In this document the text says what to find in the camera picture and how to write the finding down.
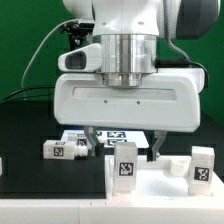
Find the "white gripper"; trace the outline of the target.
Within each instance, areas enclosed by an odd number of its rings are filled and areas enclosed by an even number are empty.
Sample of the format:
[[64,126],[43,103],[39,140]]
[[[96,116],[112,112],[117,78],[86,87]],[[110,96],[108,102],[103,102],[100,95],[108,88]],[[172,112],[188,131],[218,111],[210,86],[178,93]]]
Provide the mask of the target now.
[[104,144],[95,127],[159,130],[148,148],[147,161],[154,162],[167,132],[193,132],[200,125],[199,93],[204,71],[198,68],[160,69],[145,75],[137,88],[105,86],[94,73],[67,73],[55,86],[54,116],[65,125],[82,125],[91,154],[100,157]]

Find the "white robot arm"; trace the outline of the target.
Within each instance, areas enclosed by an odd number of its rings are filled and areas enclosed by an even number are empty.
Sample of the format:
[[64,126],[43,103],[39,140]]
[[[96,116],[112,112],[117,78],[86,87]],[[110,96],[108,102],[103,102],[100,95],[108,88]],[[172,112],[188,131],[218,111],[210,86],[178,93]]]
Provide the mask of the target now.
[[205,69],[183,54],[161,60],[157,41],[192,40],[216,23],[221,0],[63,0],[91,44],[61,55],[54,116],[81,125],[94,155],[98,127],[193,132],[200,124]]

